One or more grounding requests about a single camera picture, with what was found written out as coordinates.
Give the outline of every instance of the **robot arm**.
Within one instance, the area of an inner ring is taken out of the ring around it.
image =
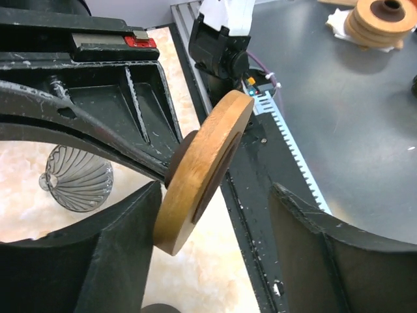
[[[255,0],[204,0],[200,7],[188,52],[195,67],[208,74],[212,103],[234,89],[249,69],[246,49],[254,5]]]
[[[199,13],[203,23],[215,31],[224,27],[230,37],[248,36],[254,5],[255,0],[204,0]]]

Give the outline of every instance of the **wooden spool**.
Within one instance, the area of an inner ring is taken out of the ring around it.
[[[239,91],[225,95],[173,155],[153,233],[154,245],[164,252],[174,256],[191,235],[230,165],[253,101]]]
[[[358,0],[345,31],[364,46],[401,49],[416,24],[417,9],[409,0]]]

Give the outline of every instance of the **red label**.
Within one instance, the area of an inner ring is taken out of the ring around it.
[[[132,48],[156,48],[156,43],[153,38],[149,39],[136,39],[135,37],[126,36],[124,41],[129,47]]]

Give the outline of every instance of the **white gear rack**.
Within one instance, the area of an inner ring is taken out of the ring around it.
[[[265,93],[254,96],[255,99],[255,107],[253,108],[253,112],[255,115],[263,114],[263,113],[271,113],[272,117],[278,129],[280,130],[285,142],[290,149],[291,154],[294,157],[294,160],[297,162],[298,167],[300,168],[301,174],[303,175],[304,179],[308,184],[308,188],[311,191],[311,194],[315,198],[316,204],[320,210],[326,212],[327,214],[332,215],[331,210],[327,206],[326,200],[324,200],[323,195],[315,182],[313,174],[311,174],[306,161],[304,160],[300,149],[298,148],[293,135],[289,131],[287,123],[285,122],[284,118],[282,117],[281,112],[278,109],[274,99],[272,98],[269,91],[265,91]]]

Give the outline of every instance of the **cable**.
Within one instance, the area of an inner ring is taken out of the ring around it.
[[[265,78],[268,79],[271,84],[274,86],[274,90],[275,90],[275,94],[277,94],[278,97],[278,109],[281,112],[281,115],[284,116],[284,103],[282,100],[282,95],[281,95],[281,83],[277,82],[276,77],[275,77],[275,73],[273,73],[272,71],[270,71],[263,63],[260,59],[257,58],[256,55],[254,55],[251,51],[246,50],[246,53],[248,54],[248,56],[255,61],[256,64],[258,64],[259,67],[261,67],[261,69],[264,71],[265,74]]]

